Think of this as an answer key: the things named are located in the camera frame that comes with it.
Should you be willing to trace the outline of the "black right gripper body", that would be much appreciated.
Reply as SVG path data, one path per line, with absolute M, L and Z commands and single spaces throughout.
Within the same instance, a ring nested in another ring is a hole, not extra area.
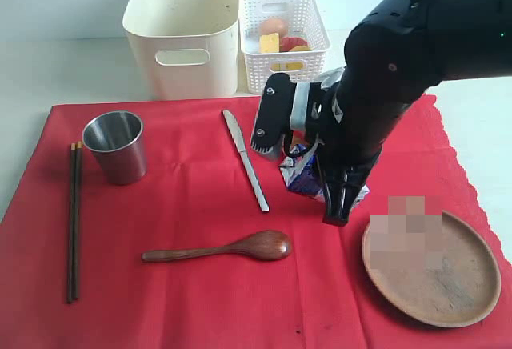
M 354 205 L 360 202 L 368 189 L 364 189 L 371 170 L 380 157 L 376 153 L 370 159 L 348 163 L 339 158 L 319 154 L 319 173 L 323 196 L 327 205 Z

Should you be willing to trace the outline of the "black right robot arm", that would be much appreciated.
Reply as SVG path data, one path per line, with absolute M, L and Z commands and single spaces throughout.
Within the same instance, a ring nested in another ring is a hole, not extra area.
M 319 115 L 326 223 L 347 224 L 383 143 L 426 90 L 511 73 L 511 0 L 382 0 L 350 32 Z

